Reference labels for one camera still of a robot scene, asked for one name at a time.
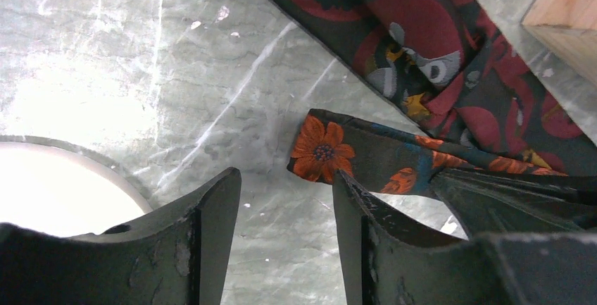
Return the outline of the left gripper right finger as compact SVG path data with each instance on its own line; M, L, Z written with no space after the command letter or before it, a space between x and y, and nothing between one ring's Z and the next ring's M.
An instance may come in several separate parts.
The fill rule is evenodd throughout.
M421 224L339 171L337 239L349 304L595 304L595 232L484 232Z

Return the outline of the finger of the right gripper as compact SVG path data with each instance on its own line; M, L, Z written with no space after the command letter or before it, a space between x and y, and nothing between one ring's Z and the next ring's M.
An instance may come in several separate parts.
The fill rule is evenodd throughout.
M468 237L484 232L595 232L596 178L446 169L430 181Z

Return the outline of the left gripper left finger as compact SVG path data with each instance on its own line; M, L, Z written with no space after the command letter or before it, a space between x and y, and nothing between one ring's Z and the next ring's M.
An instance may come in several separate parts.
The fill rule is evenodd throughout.
M74 237L1 225L2 304L219 304L241 173L105 232Z

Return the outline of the orange floral dark tie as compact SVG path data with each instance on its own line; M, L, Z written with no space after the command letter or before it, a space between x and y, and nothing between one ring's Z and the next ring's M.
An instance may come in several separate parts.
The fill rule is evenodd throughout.
M545 165L486 153L322 109L306 115L288 171L332 184L341 170L371 192L432 197L430 180L446 168L525 175L557 175Z

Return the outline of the red patterned dark tie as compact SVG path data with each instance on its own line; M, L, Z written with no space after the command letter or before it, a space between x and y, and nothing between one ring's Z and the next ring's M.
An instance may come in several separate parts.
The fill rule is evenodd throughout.
M416 123L438 165L596 174L596 145L477 0L273 2Z

